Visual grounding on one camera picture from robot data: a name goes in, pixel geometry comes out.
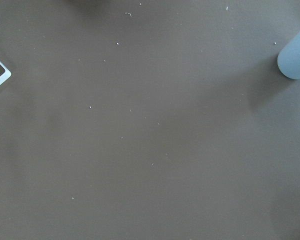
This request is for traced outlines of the blue cup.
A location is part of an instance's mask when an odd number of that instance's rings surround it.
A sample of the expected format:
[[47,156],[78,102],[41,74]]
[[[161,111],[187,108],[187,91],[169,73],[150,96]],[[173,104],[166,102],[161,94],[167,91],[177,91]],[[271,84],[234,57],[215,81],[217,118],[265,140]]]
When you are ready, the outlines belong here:
[[277,65],[287,78],[300,80],[300,31],[279,52]]

